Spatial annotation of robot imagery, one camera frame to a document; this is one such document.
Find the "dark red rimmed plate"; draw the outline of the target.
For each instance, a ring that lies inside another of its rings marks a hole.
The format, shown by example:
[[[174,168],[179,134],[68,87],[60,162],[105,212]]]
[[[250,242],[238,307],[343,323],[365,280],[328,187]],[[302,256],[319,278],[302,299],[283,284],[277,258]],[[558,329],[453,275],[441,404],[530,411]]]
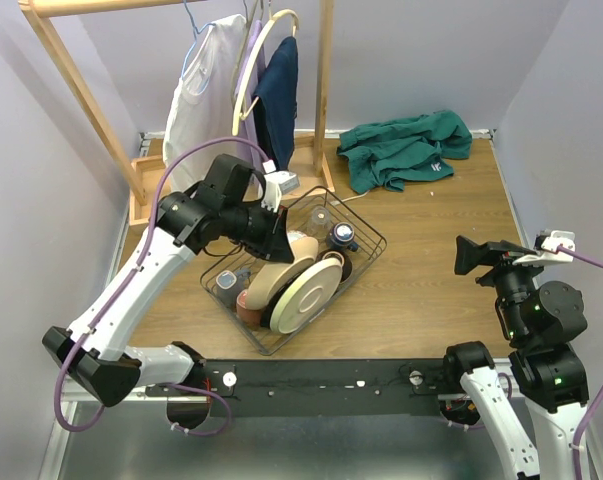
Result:
[[[299,330],[307,320],[308,309],[302,306],[303,287],[297,280],[281,287],[263,310],[260,326],[279,334]]]

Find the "cream round plate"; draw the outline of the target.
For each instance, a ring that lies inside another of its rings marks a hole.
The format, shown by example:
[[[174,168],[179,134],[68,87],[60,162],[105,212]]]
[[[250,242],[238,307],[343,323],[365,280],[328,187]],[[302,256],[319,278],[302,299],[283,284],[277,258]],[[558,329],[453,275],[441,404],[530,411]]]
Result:
[[[301,273],[274,304],[269,328],[291,334],[313,318],[330,300],[340,284],[341,263],[336,258],[320,260]]]

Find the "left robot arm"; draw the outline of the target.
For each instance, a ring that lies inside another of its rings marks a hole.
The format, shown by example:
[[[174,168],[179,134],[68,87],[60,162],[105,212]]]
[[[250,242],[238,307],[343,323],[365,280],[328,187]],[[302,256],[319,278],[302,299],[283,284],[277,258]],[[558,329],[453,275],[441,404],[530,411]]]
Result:
[[[182,395],[195,393],[203,372],[189,347],[173,343],[144,353],[130,347],[132,333],[172,277],[221,237],[255,258],[291,263],[280,202],[271,175],[234,156],[217,156],[202,181],[159,199],[135,256],[70,326],[44,334],[44,348],[105,407],[137,386],[169,383]]]

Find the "beige bird plate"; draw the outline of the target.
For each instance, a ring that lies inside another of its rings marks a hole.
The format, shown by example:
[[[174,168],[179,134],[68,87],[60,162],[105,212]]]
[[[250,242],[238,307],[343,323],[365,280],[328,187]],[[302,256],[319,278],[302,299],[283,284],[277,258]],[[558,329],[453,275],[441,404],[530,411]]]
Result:
[[[291,245],[295,255],[291,264],[267,263],[264,265],[247,288],[246,306],[251,309],[264,308],[286,282],[315,263],[318,248],[317,239],[307,236]]]

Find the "pink ceramic mug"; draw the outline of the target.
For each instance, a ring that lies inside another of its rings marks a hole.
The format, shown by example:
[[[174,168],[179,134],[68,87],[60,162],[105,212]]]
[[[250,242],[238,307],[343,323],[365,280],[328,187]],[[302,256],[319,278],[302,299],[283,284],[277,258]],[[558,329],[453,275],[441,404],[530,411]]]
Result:
[[[261,318],[263,315],[262,309],[251,309],[246,306],[247,290],[244,289],[236,298],[236,314],[237,317],[251,329],[261,327]]]

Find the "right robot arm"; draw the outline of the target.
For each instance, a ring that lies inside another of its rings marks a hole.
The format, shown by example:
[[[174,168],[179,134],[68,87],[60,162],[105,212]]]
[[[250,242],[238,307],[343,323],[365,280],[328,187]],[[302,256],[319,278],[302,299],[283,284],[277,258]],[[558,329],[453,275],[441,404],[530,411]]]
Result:
[[[533,248],[508,241],[478,244],[456,239],[454,272],[487,272],[476,282],[494,288],[495,310],[512,351],[510,369],[525,399],[534,434],[527,435],[500,386],[496,365],[480,342],[450,346],[441,367],[443,384],[463,391],[475,405],[512,479],[588,479],[585,435],[579,425],[588,410],[586,370],[572,341],[587,328],[579,290],[562,281],[536,285],[544,268],[574,258],[574,234],[550,230]]]

